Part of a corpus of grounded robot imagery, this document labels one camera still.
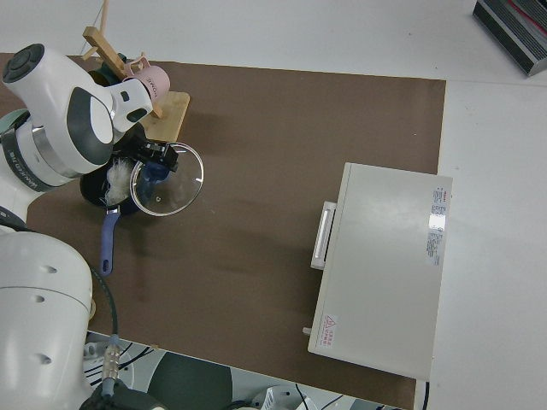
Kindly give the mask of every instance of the mug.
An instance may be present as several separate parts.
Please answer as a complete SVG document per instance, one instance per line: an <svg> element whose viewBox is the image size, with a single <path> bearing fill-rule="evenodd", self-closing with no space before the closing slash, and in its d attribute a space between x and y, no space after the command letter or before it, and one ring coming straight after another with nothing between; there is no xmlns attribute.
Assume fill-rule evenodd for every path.
<svg viewBox="0 0 547 410"><path fill-rule="evenodd" d="M142 68L134 72L132 66L136 64L142 64ZM125 69L127 78L124 81L138 79L146 87L152 102L163 97L169 91L171 83L169 82L167 73L158 66L151 66L145 56L140 56L136 60L127 62Z"/></svg>

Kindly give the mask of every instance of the brown mat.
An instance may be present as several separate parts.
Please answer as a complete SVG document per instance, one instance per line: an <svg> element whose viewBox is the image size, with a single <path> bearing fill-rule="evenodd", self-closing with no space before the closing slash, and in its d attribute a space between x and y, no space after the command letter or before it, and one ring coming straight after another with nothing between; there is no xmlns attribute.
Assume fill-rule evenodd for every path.
<svg viewBox="0 0 547 410"><path fill-rule="evenodd" d="M444 82L161 65L172 90L191 95L180 140L203 157L204 186L180 214L117 226L109 283L121 336L411 408L414 380L308 353L302 328L321 282L309 267L321 207L336 201L344 163L436 173ZM0 114L20 106L2 87ZM102 220L77 182L28 217L97 263ZM95 298L91 328L109 332L99 289Z"/></svg>

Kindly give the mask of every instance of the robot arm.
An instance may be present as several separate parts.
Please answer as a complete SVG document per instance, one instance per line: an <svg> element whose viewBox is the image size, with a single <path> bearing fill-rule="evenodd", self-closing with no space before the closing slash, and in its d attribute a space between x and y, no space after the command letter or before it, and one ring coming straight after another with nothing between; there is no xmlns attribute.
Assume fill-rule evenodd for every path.
<svg viewBox="0 0 547 410"><path fill-rule="evenodd" d="M152 110L138 79L102 87L42 44L16 53L3 82L27 107L0 119L0 222L11 225L24 225L44 192L106 164L117 136ZM80 408L91 395L82 372L90 269L61 241L1 229L1 407Z"/></svg>
<svg viewBox="0 0 547 410"><path fill-rule="evenodd" d="M138 79L102 87L42 44L16 53L3 70L3 82L28 114L2 135L0 207L23 220L39 194L104 165L116 136L152 110ZM6 166L16 179L5 175Z"/></svg>

